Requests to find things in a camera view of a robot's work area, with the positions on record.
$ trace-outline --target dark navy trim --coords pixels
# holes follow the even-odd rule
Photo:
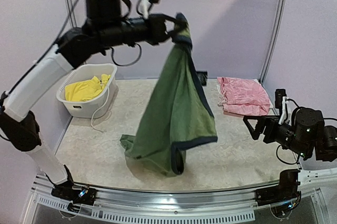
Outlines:
[[[184,172],[184,161],[181,160],[182,167],[177,167],[177,151],[185,151],[191,148],[194,148],[196,146],[209,144],[210,142],[217,142],[217,136],[203,136],[195,138],[191,141],[180,141],[180,142],[174,142],[171,144],[171,167],[172,171],[177,174],[181,175]]]
[[[189,48],[192,49],[192,40],[190,37],[183,35],[176,35],[175,37],[172,38],[172,42],[174,42],[175,44],[187,45]]]
[[[189,53],[189,68],[190,68],[193,83],[195,85],[195,88],[196,88],[196,91],[199,95],[199,98],[200,98],[202,104],[204,105],[204,107],[206,108],[207,112],[209,112],[209,115],[214,118],[213,112],[212,112],[212,110],[211,110],[211,108],[210,108],[210,106],[207,102],[204,89],[202,88],[202,85],[200,83],[198,75],[196,74],[196,70],[195,70],[195,67],[194,67],[194,63],[192,61],[191,53]]]

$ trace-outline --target pink garment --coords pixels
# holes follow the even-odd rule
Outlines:
[[[260,83],[251,79],[218,77],[224,112],[239,115],[267,115],[270,101]]]

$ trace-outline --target plastic basket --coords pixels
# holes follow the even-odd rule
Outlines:
[[[65,86],[78,82],[91,79],[93,76],[101,79],[102,74],[110,74],[111,77],[107,82],[107,86],[109,87],[109,98],[104,107],[102,107],[96,114],[94,118],[99,118],[103,116],[112,101],[112,98],[117,91],[117,85],[115,80],[115,74],[117,72],[117,66],[114,64],[86,64],[80,66],[78,69],[74,70],[67,77],[65,82],[63,82],[62,86],[56,93],[56,98],[64,104],[64,106],[68,109],[69,113],[74,117],[81,118],[91,118],[93,112],[95,112],[98,108],[100,108],[107,98],[107,88],[98,95],[97,97],[81,102],[73,102],[67,101],[65,99]]]

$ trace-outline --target white robotic arm segment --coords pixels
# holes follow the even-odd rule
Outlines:
[[[17,122],[22,121],[46,91],[74,68],[61,53],[56,53],[57,50],[55,44],[5,99],[4,112]]]
[[[114,46],[138,42],[158,45],[184,30],[185,21],[164,14],[149,14],[152,4],[142,2],[145,16],[128,18],[121,14],[121,2],[130,0],[86,0],[87,19],[82,27],[68,30],[59,37],[38,64],[0,98],[0,128],[13,146],[31,156],[54,184],[52,195],[73,203],[92,205],[96,190],[75,188],[68,168],[62,165],[44,144],[39,125],[30,109],[62,77],[85,62],[91,55]],[[173,22],[167,31],[165,22]]]

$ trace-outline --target yellow garment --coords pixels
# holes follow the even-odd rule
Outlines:
[[[111,75],[102,74],[100,81],[96,76],[92,79],[75,82],[65,87],[67,101],[87,101],[97,97],[105,88]]]

